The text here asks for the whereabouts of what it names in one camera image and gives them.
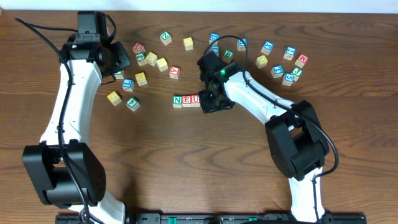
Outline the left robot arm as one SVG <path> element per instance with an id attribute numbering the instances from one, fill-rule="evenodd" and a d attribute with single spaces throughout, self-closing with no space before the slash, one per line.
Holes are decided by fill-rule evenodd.
<path id="1" fill-rule="evenodd" d="M 78 27 L 56 51 L 60 86 L 49 124 L 38 144 L 26 146 L 24 167 L 38 198 L 74 212 L 57 223 L 129 223 L 126 205 L 106 189 L 105 169 L 89 147 L 94 99 L 106 77 L 131 63 L 112 18 L 99 11 L 80 11 Z"/>

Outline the blue S block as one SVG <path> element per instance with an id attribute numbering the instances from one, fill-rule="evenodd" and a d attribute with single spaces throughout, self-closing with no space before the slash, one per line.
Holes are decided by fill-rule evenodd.
<path id="1" fill-rule="evenodd" d="M 285 86 L 291 86 L 295 81 L 295 75 L 291 73 L 285 73 L 282 84 Z"/>

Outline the green N block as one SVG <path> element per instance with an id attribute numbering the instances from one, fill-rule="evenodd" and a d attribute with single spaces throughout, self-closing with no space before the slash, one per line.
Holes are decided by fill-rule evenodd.
<path id="1" fill-rule="evenodd" d="M 172 105 L 174 108 L 182 108 L 182 96 L 178 95 L 173 96 Z"/>

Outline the red E block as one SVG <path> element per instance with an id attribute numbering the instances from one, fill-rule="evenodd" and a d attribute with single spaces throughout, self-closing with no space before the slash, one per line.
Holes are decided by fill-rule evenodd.
<path id="1" fill-rule="evenodd" d="M 182 106 L 183 107 L 192 107 L 192 97 L 190 95 L 182 96 Z"/>

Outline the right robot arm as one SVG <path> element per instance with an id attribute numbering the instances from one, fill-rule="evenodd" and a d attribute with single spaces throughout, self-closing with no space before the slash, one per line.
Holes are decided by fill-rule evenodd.
<path id="1" fill-rule="evenodd" d="M 277 96 L 242 66 L 226 65 L 214 52 L 203 55 L 197 65 L 200 80 L 205 83 L 205 89 L 199 92 L 203 112 L 230 110 L 239 104 L 263 123 L 272 160 L 289 180 L 293 218 L 298 222 L 319 221 L 325 210 L 316 179 L 329 147 L 319 131 L 313 106 Z"/>

